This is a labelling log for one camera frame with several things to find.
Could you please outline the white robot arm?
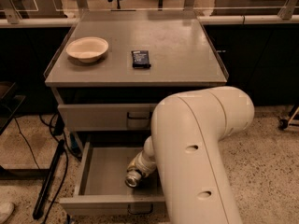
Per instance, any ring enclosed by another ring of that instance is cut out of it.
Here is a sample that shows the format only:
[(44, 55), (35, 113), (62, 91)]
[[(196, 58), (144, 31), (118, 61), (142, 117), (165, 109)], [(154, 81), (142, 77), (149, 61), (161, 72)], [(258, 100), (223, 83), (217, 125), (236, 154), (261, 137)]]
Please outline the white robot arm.
[(127, 168), (126, 185), (135, 188), (157, 171), (171, 224), (243, 224), (219, 141), (253, 118), (251, 99), (235, 87), (164, 98), (153, 111), (151, 136)]

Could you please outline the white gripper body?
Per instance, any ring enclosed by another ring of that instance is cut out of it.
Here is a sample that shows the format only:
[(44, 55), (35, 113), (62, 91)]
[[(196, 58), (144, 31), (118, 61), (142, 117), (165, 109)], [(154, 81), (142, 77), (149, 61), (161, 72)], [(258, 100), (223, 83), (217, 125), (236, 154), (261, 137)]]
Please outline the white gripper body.
[(135, 166), (142, 174), (150, 175), (156, 170), (156, 161), (153, 156), (142, 151), (135, 158)]

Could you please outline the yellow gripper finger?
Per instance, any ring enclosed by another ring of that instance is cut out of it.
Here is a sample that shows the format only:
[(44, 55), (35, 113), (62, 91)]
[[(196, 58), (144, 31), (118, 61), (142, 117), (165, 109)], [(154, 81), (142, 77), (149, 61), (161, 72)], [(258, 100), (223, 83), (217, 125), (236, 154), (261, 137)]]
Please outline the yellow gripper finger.
[(127, 171), (128, 171), (128, 172), (131, 172), (131, 171), (136, 171), (136, 172), (138, 172), (138, 168), (137, 168), (137, 166), (136, 166), (136, 164), (135, 164), (135, 159), (132, 159), (132, 160), (130, 161), (130, 163), (128, 164), (128, 167), (127, 167)]

